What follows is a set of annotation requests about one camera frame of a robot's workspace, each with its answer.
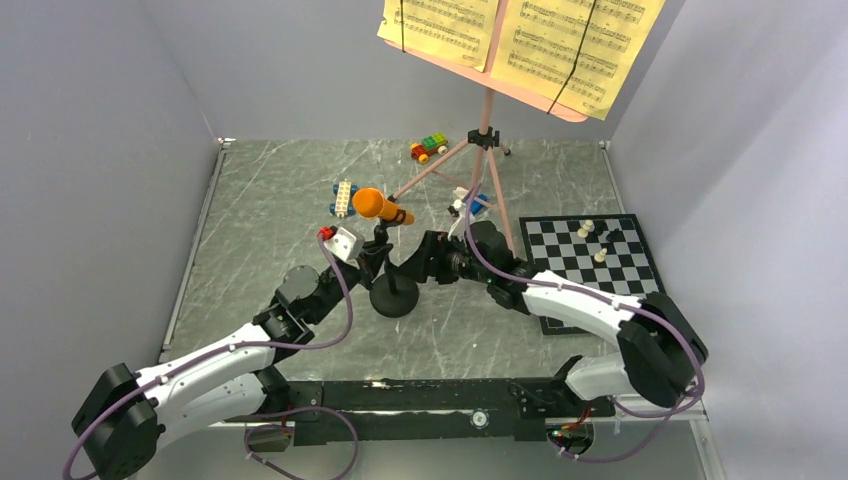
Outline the black microphone stand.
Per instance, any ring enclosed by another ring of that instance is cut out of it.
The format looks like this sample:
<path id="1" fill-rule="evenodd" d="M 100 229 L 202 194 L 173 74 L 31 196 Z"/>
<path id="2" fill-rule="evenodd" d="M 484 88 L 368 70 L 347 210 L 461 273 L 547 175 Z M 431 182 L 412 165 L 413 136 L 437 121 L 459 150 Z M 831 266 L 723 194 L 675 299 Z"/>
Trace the black microphone stand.
<path id="1" fill-rule="evenodd" d="M 380 220 L 374 228 L 374 239 L 368 248 L 375 265 L 369 300 L 380 315 L 401 318 L 416 307 L 419 289 L 412 279 L 401 275 L 390 260 L 393 245 L 389 242 L 388 229 L 393 226 L 396 223 Z"/>

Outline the orange toy microphone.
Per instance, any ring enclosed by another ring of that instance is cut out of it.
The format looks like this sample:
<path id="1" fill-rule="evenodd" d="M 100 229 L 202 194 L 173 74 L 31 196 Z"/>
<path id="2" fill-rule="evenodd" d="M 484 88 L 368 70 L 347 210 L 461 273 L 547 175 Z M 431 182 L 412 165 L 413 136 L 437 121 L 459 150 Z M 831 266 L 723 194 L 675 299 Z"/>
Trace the orange toy microphone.
<path id="1" fill-rule="evenodd" d="M 415 216 L 410 211 L 401 208 L 373 187 L 359 189 L 352 197 L 352 204 L 354 210 L 366 219 L 377 218 L 398 225 L 411 225 L 415 222 Z"/>

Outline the pink music stand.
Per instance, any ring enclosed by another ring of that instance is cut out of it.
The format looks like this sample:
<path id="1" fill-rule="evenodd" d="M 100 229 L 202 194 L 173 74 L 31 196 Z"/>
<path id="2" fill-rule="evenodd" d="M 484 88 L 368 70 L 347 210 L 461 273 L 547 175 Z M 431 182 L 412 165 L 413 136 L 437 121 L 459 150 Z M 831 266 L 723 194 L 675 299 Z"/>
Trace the pink music stand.
<path id="1" fill-rule="evenodd" d="M 490 174 L 494 182 L 496 198 L 498 201 L 497 204 L 495 204 L 494 208 L 499 212 L 503 226 L 505 228 L 509 228 L 511 224 L 503 198 L 502 186 L 496 165 L 495 152 L 497 150 L 500 150 L 503 154 L 508 154 L 510 151 L 505 145 L 501 144 L 499 132 L 496 128 L 493 127 L 491 122 L 495 95 L 505 95 L 519 102 L 527 104 L 531 107 L 534 107 L 547 115 L 557 117 L 567 122 L 582 122 L 590 118 L 563 106 L 556 106 L 551 113 L 546 112 L 541 109 L 542 102 L 544 101 L 544 98 L 541 95 L 535 94 L 524 88 L 516 87 L 506 82 L 499 81 L 491 76 L 491 70 L 494 63 L 494 56 L 498 48 L 498 41 L 501 33 L 501 28 L 504 22 L 506 9 L 509 2 L 510 1 L 499 1 L 499 9 L 495 20 L 495 26 L 492 34 L 487 62 L 484 69 L 481 71 L 457 65 L 452 62 L 437 58 L 435 56 L 418 52 L 416 50 L 406 50 L 393 42 L 388 42 L 384 40 L 387 44 L 397 48 L 405 54 L 409 54 L 419 59 L 425 60 L 432 65 L 441 67 L 463 78 L 471 80 L 481 85 L 484 89 L 484 101 L 479 126 L 473 128 L 469 132 L 466 139 L 460 141 L 457 146 L 448 150 L 439 159 L 429 162 L 428 166 L 423 170 L 422 173 L 418 174 L 407 184 L 405 184 L 399 190 L 393 193 L 393 198 L 400 198 L 409 189 L 416 186 L 428 175 L 435 173 L 436 169 L 443 163 L 445 163 L 447 160 L 453 158 L 468 147 L 474 147 L 476 149 L 476 158 L 472 170 L 471 181 L 472 183 L 478 183 L 484 173 Z"/>

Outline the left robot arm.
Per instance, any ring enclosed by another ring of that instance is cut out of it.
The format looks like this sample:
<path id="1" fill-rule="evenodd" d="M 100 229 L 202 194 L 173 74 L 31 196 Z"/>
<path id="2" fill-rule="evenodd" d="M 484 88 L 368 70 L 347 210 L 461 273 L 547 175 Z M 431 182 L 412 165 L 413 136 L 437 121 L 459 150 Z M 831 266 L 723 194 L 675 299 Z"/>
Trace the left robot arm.
<path id="1" fill-rule="evenodd" d="M 315 342 L 312 326 L 339 303 L 353 311 L 351 291 L 373 281 L 391 250 L 370 241 L 349 264 L 320 241 L 328 268 L 296 267 L 269 305 L 251 321 L 204 348 L 133 371 L 119 363 L 99 376 L 75 414 L 77 437 L 62 470 L 72 478 L 78 454 L 90 461 L 91 478 L 126 479 L 174 441 L 216 422 L 257 415 L 272 420 L 289 406 L 290 387 L 276 366 L 301 352 L 341 343 L 348 319 L 335 338 Z"/>

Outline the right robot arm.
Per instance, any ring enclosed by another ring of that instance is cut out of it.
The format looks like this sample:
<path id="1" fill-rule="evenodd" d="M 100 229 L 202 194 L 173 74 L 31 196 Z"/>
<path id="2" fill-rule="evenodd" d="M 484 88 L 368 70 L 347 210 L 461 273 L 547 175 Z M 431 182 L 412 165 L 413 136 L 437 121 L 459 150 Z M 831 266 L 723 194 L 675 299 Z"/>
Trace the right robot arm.
<path id="1" fill-rule="evenodd" d="M 611 354 L 575 356 L 560 368 L 551 398 L 564 415 L 623 394 L 676 414 L 703 393 L 708 349 L 668 295 L 618 295 L 540 270 L 515 256 L 490 221 L 460 236 L 426 231 L 399 270 L 417 283 L 480 282 L 507 310 L 561 320 L 615 346 Z"/>

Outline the white blue brick block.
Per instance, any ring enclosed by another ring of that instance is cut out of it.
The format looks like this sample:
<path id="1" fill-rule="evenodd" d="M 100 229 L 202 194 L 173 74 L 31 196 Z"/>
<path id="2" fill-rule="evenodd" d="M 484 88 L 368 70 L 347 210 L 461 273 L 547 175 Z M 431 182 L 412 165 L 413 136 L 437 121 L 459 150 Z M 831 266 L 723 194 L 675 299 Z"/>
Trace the white blue brick block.
<path id="1" fill-rule="evenodd" d="M 448 210 L 454 217 L 457 217 L 460 213 L 460 209 L 463 207 L 463 201 L 468 197 L 468 190 L 463 187 L 456 187 L 452 194 L 454 200 Z M 483 212 L 488 206 L 489 203 L 487 197 L 484 194 L 479 194 L 472 202 L 470 212 L 473 216 L 476 216 Z"/>

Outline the cream blue-wheeled brick car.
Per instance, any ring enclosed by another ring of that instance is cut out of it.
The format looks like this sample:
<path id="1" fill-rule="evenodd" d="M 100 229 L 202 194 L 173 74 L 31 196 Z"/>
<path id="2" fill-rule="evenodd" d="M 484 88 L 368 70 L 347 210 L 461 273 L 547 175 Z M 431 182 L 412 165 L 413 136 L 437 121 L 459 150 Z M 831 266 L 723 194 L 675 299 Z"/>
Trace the cream blue-wheeled brick car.
<path id="1" fill-rule="evenodd" d="M 356 210 L 352 203 L 353 196 L 357 193 L 358 186 L 350 180 L 342 180 L 333 185 L 334 201 L 329 206 L 329 212 L 337 218 L 352 216 Z"/>

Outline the white chess piece upper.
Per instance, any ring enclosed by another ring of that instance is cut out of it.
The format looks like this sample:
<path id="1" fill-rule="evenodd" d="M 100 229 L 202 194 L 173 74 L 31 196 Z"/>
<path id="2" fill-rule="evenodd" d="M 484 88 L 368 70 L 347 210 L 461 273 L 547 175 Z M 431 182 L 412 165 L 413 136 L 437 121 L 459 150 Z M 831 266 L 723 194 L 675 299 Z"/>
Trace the white chess piece upper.
<path id="1" fill-rule="evenodd" d="M 577 231 L 577 235 L 581 239 L 588 239 L 594 235 L 594 222 L 585 220 Z"/>

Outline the red green brick car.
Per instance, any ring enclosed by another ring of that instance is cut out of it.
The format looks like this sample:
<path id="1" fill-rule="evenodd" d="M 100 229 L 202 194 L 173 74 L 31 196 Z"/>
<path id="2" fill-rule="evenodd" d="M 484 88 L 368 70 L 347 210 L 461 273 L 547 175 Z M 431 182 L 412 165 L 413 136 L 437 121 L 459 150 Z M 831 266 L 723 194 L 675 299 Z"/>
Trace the red green brick car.
<path id="1" fill-rule="evenodd" d="M 426 136 L 418 143 L 410 145 L 410 156 L 413 160 L 426 164 L 433 155 L 443 155 L 448 151 L 448 140 L 442 132 Z"/>

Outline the black chess piece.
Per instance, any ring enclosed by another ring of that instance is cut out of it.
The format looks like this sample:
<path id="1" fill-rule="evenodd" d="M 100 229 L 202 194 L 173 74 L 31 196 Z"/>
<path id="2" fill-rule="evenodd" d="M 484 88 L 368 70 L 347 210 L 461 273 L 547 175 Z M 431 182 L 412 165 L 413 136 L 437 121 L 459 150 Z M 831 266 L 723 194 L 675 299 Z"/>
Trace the black chess piece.
<path id="1" fill-rule="evenodd" d="M 595 239 L 600 243 L 616 243 L 623 242 L 625 236 L 621 228 L 610 228 L 605 222 L 598 222 L 594 225 L 593 234 Z"/>

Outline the black white chessboard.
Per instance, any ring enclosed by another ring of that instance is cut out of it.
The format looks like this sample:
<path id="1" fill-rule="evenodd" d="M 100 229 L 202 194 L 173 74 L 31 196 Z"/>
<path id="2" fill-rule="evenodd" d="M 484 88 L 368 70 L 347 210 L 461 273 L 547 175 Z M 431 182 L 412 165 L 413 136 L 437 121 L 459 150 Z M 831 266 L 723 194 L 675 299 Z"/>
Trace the black white chessboard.
<path id="1" fill-rule="evenodd" d="M 585 220 L 605 222 L 621 228 L 625 240 L 600 243 L 595 236 L 581 239 L 577 231 Z M 664 282 L 636 215 L 629 213 L 594 216 L 531 216 L 519 219 L 528 260 L 539 269 L 607 293 L 645 297 L 666 291 Z M 593 256 L 602 248 L 608 253 L 603 263 Z"/>

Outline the right yellow sheet music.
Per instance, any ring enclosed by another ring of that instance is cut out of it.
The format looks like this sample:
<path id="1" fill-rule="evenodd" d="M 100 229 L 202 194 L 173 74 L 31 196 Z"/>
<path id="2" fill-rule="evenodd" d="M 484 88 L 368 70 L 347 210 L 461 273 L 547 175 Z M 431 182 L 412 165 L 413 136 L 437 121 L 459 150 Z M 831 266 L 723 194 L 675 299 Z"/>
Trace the right yellow sheet music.
<path id="1" fill-rule="evenodd" d="M 665 2 L 510 1 L 491 76 L 563 106 L 607 118 Z"/>

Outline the yellow sheet music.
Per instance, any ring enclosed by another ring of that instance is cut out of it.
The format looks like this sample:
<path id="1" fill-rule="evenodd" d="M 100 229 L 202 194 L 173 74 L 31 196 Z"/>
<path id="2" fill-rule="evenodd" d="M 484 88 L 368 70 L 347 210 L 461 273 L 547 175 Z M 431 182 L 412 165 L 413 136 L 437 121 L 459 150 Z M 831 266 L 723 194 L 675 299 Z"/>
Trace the yellow sheet music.
<path id="1" fill-rule="evenodd" d="M 491 76 L 563 106 L 607 118 L 665 2 L 510 1 Z"/>
<path id="2" fill-rule="evenodd" d="M 377 36 L 477 71 L 484 69 L 498 0 L 386 1 Z"/>

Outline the left yellow sheet music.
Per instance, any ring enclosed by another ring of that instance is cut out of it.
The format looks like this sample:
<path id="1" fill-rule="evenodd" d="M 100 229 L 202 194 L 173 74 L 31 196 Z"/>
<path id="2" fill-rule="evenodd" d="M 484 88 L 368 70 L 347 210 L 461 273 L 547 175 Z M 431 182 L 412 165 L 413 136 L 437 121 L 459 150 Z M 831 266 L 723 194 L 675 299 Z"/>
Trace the left yellow sheet music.
<path id="1" fill-rule="evenodd" d="M 386 1 L 377 36 L 477 71 L 484 69 L 498 0 Z"/>

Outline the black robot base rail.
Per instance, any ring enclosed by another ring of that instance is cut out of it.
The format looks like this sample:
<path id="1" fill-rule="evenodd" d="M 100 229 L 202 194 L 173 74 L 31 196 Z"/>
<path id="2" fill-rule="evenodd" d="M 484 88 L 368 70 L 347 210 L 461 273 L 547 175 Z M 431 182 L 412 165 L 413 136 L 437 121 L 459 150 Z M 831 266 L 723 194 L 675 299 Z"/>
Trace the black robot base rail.
<path id="1" fill-rule="evenodd" d="M 293 381 L 287 403 L 242 422 L 286 420 L 296 446 L 346 441 L 510 437 L 543 441 L 550 429 L 615 414 L 606 399 L 583 401 L 546 377 Z"/>

